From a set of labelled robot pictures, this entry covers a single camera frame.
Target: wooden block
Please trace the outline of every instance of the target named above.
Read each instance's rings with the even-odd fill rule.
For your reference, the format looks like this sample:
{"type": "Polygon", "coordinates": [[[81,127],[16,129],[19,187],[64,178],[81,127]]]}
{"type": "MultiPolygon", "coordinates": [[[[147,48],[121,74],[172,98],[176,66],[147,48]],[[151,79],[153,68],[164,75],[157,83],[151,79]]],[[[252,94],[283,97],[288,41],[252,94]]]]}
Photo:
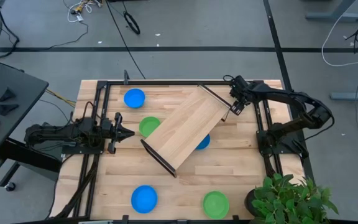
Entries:
{"type": "Polygon", "coordinates": [[[225,104],[198,87],[142,143],[176,177],[178,167],[228,111],[225,104]]]}

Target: plant pot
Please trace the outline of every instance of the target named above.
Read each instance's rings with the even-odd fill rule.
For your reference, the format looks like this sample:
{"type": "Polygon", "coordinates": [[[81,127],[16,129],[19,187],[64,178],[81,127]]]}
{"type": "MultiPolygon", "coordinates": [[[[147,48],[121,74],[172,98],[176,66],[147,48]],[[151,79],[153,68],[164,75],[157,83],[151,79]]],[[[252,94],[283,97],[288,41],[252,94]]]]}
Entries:
{"type": "Polygon", "coordinates": [[[252,201],[255,200],[255,189],[248,192],[246,199],[244,200],[244,205],[246,206],[247,210],[253,215],[257,216],[257,210],[252,205],[252,201]]]}

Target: floor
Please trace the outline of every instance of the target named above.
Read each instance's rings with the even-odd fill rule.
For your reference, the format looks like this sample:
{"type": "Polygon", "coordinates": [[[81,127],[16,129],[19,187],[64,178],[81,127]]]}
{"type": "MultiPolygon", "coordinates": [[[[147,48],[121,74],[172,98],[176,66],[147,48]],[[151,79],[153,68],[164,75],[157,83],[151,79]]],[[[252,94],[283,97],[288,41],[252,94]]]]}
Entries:
{"type": "MultiPolygon", "coordinates": [[[[74,0],[65,0],[74,4],[74,0]]],[[[307,21],[306,11],[331,11],[340,1],[270,0],[278,38],[283,48],[316,48],[323,44],[332,22],[307,21]]],[[[122,4],[112,3],[122,11],[122,4]]],[[[127,10],[136,18],[141,35],[126,28],[125,20],[113,11],[130,47],[274,47],[263,1],[259,0],[149,0],[129,1],[127,10]]],[[[358,12],[358,1],[349,12],[358,12]]],[[[67,22],[67,8],[61,0],[10,0],[2,6],[7,25],[21,39],[18,47],[49,47],[78,38],[85,26],[67,22]]],[[[49,82],[51,90],[75,100],[82,79],[122,78],[127,70],[132,79],[141,78],[123,47],[106,6],[83,13],[89,32],[59,52],[14,52],[4,63],[49,82]]],[[[326,46],[350,47],[343,36],[351,35],[358,23],[338,24],[326,46]]],[[[5,33],[0,49],[10,47],[5,33]]],[[[224,74],[249,79],[282,79],[275,52],[251,51],[144,51],[133,57],[147,78],[221,78],[224,74]]],[[[307,141],[317,184],[330,187],[340,215],[329,217],[358,220],[358,129],[353,102],[332,101],[333,91],[355,91],[358,64],[330,67],[315,53],[283,53],[292,88],[320,99],[333,111],[336,124],[324,134],[307,141]]],[[[358,61],[358,54],[326,53],[331,63],[358,61]]],[[[44,95],[69,114],[70,107],[44,95]]],[[[12,138],[21,140],[26,127],[44,121],[59,125],[63,115],[53,106],[38,102],[12,138]]],[[[314,131],[305,130],[305,136],[314,131]]],[[[0,178],[12,161],[0,169],[0,178]]],[[[43,219],[53,198],[54,181],[21,167],[12,181],[14,192],[0,188],[0,223],[43,219]]]]}

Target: black desk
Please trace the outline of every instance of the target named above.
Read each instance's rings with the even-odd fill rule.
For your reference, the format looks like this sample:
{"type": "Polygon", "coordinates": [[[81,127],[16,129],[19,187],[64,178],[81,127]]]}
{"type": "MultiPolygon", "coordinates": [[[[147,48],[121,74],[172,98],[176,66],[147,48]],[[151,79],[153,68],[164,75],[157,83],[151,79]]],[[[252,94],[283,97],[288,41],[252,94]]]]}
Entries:
{"type": "MultiPolygon", "coordinates": [[[[6,159],[13,159],[18,162],[58,172],[60,168],[59,161],[31,151],[23,143],[9,138],[9,135],[16,126],[42,96],[48,87],[48,83],[0,64],[0,91],[7,87],[12,90],[16,97],[0,102],[0,104],[17,104],[19,107],[6,116],[0,115],[0,166],[6,159]]],[[[8,172],[4,178],[5,180],[9,180],[11,175],[14,174],[14,171],[18,167],[17,163],[15,165],[16,168],[12,167],[14,170],[8,172]]]]}

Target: wooden tabletop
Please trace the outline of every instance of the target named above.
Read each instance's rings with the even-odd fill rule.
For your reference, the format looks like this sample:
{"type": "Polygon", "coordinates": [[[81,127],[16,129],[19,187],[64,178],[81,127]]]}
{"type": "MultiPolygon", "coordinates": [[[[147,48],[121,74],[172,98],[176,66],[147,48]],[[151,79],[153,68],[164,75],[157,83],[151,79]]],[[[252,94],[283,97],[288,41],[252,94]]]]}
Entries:
{"type": "MultiPolygon", "coordinates": [[[[96,83],[97,80],[81,82],[75,118],[81,117],[87,101],[93,101],[96,83]]],[[[265,83],[273,88],[282,88],[280,80],[265,80],[265,83]]],[[[229,86],[208,87],[222,98],[230,99],[229,86]]],[[[192,152],[177,169],[177,178],[172,177],[140,143],[141,139],[145,139],[139,132],[140,121],[144,117],[155,116],[163,122],[195,88],[196,85],[111,87],[107,117],[114,120],[115,112],[120,112],[122,125],[135,131],[135,136],[116,144],[115,155],[109,154],[106,149],[101,155],[91,219],[120,220],[123,215],[129,215],[129,219],[138,220],[207,220],[202,199],[212,190],[221,191],[229,199],[230,210],[226,219],[232,219],[232,215],[239,215],[240,219],[253,218],[244,206],[244,199],[250,190],[262,184],[266,175],[257,149],[257,122],[253,106],[246,107],[239,116],[229,113],[226,122],[220,121],[210,132],[208,148],[192,152]],[[145,104],[140,109],[130,109],[124,104],[124,94],[131,88],[140,88],[146,94],[145,104]],[[132,192],[140,185],[151,185],[158,194],[157,206],[148,214],[137,213],[131,207],[132,192]]],[[[287,105],[269,101],[269,106],[273,122],[290,120],[287,105]]],[[[262,104],[260,107],[267,129],[262,104]]],[[[91,110],[87,110],[86,115],[90,114],[91,110]]],[[[82,155],[74,155],[61,168],[51,216],[60,212],[75,192],[82,158],[82,155]]],[[[282,154],[280,158],[284,174],[293,174],[295,180],[304,176],[297,155],[282,154]]],[[[85,210],[87,193],[88,190],[85,190],[80,215],[85,210]]]]}

